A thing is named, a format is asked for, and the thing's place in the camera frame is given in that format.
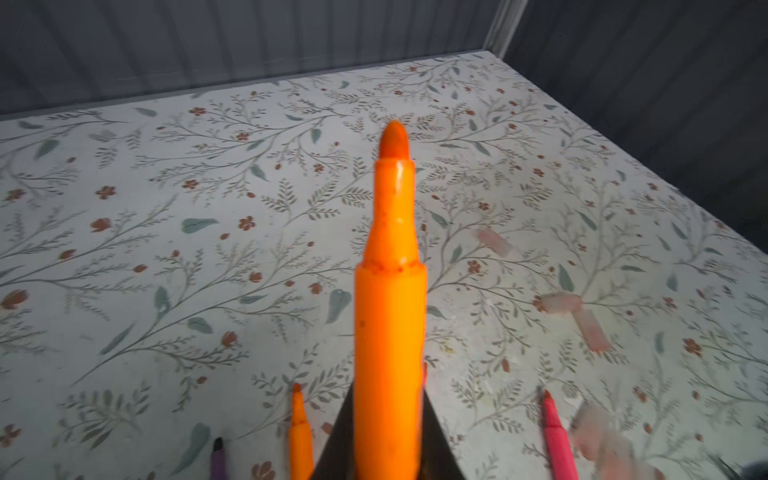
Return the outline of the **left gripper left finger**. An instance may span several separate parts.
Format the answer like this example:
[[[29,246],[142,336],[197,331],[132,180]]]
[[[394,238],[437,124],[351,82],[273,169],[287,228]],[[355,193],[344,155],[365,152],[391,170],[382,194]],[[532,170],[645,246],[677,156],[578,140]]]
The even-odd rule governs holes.
[[[310,476],[311,480],[350,480],[356,478],[353,432],[353,387],[350,387],[341,405],[332,433]]]

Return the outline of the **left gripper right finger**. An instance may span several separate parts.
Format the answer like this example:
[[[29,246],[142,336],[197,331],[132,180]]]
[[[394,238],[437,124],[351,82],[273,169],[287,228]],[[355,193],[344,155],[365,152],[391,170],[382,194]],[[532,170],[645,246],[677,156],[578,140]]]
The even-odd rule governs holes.
[[[427,392],[423,392],[420,480],[464,480]]]

